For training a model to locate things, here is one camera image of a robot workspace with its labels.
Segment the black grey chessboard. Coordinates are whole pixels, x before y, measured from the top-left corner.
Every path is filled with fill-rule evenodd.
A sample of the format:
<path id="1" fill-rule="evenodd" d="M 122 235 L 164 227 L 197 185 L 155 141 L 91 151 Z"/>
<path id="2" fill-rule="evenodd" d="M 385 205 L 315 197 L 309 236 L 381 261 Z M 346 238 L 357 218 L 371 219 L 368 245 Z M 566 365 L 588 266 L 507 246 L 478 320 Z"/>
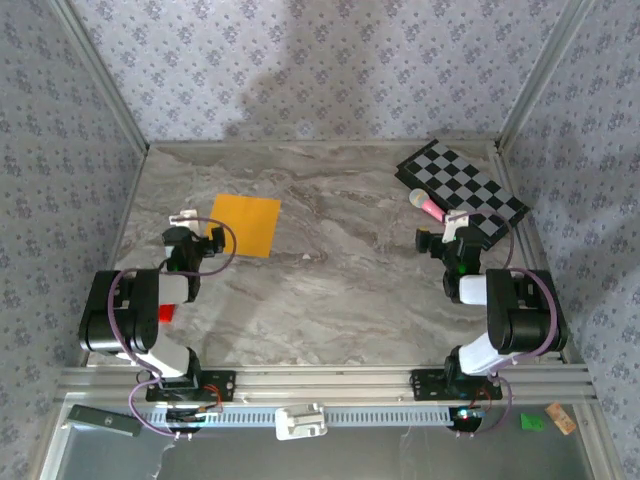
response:
<path id="1" fill-rule="evenodd" d="M 411 190 L 426 191 L 445 211 L 473 212 L 469 223 L 483 234 L 485 251 L 529 212 L 516 196 L 438 140 L 398 164 L 395 177 Z"/>

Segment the small electronics board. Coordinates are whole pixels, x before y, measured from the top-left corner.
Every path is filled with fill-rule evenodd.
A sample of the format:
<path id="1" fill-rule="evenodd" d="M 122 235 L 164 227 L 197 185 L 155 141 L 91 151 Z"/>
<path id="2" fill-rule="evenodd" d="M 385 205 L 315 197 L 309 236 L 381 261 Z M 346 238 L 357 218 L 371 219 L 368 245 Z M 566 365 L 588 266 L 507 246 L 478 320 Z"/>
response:
<path id="1" fill-rule="evenodd" d="M 219 415 L 222 406 L 208 405 L 196 408 L 170 408 L 165 415 L 165 423 L 173 433 L 195 434 L 201 429 L 208 416 Z"/>
<path id="2" fill-rule="evenodd" d="M 452 424 L 448 429 L 455 433 L 474 434 L 481 426 L 486 411 L 481 407 L 451 407 L 449 416 Z"/>

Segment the flat black device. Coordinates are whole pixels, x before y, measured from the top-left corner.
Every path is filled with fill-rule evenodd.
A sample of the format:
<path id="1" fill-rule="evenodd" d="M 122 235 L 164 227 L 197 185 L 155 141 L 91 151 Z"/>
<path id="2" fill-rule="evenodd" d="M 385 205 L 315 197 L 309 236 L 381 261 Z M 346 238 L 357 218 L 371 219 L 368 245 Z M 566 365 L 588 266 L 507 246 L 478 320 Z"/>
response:
<path id="1" fill-rule="evenodd" d="M 79 404 L 71 407 L 67 422 L 74 426 L 102 429 L 128 437 L 137 437 L 142 430 L 141 422 L 134 417 Z"/>

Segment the brown cardboard piece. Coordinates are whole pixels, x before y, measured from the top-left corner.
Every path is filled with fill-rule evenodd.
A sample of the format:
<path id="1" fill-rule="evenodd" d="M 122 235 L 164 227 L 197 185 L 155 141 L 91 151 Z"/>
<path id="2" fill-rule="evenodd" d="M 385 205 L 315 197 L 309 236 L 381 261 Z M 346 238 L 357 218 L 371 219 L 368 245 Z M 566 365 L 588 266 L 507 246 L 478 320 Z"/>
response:
<path id="1" fill-rule="evenodd" d="M 563 435 L 570 435 L 576 430 L 576 423 L 561 404 L 553 403 L 545 408 L 545 412 Z"/>

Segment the grey metal shelf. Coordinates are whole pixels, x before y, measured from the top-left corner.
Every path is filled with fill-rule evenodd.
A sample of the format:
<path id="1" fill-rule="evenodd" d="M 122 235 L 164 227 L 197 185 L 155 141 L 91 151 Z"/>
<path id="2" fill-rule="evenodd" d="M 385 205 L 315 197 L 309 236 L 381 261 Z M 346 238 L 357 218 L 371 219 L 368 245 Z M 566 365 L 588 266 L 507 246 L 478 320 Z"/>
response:
<path id="1" fill-rule="evenodd" d="M 524 431 L 520 414 L 490 413 L 490 431 L 438 426 L 330 427 L 279 441 L 274 428 L 208 428 L 192 440 L 128 437 L 61 424 L 35 480 L 627 480 L 601 413 L 576 405 L 579 428 Z"/>

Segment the aluminium table side rail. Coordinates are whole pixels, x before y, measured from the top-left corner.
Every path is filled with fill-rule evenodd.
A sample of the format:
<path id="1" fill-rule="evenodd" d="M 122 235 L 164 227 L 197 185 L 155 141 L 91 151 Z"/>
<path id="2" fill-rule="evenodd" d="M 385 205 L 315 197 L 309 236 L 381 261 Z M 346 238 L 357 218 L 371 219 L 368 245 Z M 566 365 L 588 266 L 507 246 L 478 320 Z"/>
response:
<path id="1" fill-rule="evenodd" d="M 516 194 L 518 183 L 515 176 L 509 170 L 509 164 L 500 153 L 491 157 L 492 168 L 499 183 L 511 193 Z M 549 270 L 549 264 L 542 249 L 542 243 L 537 233 L 532 212 L 529 212 L 524 220 L 521 220 L 515 228 L 517 238 L 517 250 L 520 255 L 517 265 L 523 265 L 528 269 Z M 580 363 L 581 357 L 576 353 L 571 341 L 568 341 L 561 352 L 549 352 L 536 359 L 525 360 L 525 363 L 535 364 L 571 364 Z"/>
<path id="2" fill-rule="evenodd" d="M 134 171 L 129 175 L 129 184 L 127 186 L 127 189 L 124 192 L 124 203 L 122 205 L 120 213 L 116 216 L 116 219 L 114 220 L 115 233 L 113 237 L 113 242 L 111 243 L 111 248 L 108 252 L 108 257 L 106 259 L 107 269 L 114 268 L 118 261 L 120 248 L 122 246 L 124 234 L 126 231 L 126 226 L 130 218 L 133 201 L 136 196 L 136 192 L 140 183 L 142 171 L 144 169 L 146 160 L 149 155 L 149 150 L 150 150 L 149 147 L 146 147 L 143 150 Z"/>

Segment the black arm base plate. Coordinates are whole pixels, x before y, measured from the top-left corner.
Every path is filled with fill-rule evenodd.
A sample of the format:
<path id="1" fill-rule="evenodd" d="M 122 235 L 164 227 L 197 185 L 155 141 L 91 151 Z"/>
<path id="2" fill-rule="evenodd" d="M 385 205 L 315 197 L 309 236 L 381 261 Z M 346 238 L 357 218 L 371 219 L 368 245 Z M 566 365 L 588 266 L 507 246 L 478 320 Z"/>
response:
<path id="1" fill-rule="evenodd" d="M 235 393 L 236 372 L 234 370 L 203 370 L 198 375 L 167 378 L 158 386 L 149 386 L 145 395 L 147 402 L 230 402 Z"/>
<path id="2" fill-rule="evenodd" d="M 495 386 L 485 377 L 447 373 L 443 368 L 412 370 L 409 384 L 416 401 L 503 398 L 501 387 Z"/>

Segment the long aluminium base rail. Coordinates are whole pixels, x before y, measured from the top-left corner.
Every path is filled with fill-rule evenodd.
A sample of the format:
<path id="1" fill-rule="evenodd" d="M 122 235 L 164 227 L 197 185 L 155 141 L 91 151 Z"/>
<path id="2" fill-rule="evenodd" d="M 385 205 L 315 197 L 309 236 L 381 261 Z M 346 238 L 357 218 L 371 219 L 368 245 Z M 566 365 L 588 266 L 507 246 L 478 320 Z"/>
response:
<path id="1" fill-rule="evenodd" d="M 326 405 L 400 405 L 413 401 L 410 366 L 245 366 L 233 381 L 235 405 L 276 406 L 305 402 Z M 503 370 L 516 404 L 581 404 L 597 400 L 583 364 L 530 364 Z M 63 371 L 56 397 L 67 394 L 96 401 L 126 400 L 136 385 L 127 366 Z"/>

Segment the aluminium corner post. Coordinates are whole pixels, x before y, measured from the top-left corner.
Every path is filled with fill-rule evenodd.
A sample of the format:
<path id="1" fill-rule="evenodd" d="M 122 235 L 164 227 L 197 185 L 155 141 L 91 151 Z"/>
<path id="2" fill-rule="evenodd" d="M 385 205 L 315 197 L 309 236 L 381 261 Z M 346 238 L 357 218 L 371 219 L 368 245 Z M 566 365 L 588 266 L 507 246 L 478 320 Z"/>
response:
<path id="1" fill-rule="evenodd" d="M 566 1 L 497 137 L 497 150 L 500 154 L 507 153 L 513 146 L 571 42 L 596 3 L 597 0 Z"/>
<path id="2" fill-rule="evenodd" d="M 88 30 L 70 0 L 45 0 L 57 18 L 69 43 L 88 71 L 99 94 L 114 115 L 120 129 L 131 146 L 140 154 L 148 151 L 148 143 L 141 133 L 133 114 L 121 96 L 98 50 L 93 45 Z"/>

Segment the white plastic bracket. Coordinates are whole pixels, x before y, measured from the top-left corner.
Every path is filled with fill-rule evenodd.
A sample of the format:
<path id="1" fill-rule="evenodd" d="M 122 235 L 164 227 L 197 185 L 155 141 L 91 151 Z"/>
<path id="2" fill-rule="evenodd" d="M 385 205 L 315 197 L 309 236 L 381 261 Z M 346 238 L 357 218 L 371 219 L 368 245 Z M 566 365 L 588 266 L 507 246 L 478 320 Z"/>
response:
<path id="1" fill-rule="evenodd" d="M 325 408 L 318 403 L 279 408 L 274 424 L 279 441 L 321 437 L 328 431 Z"/>

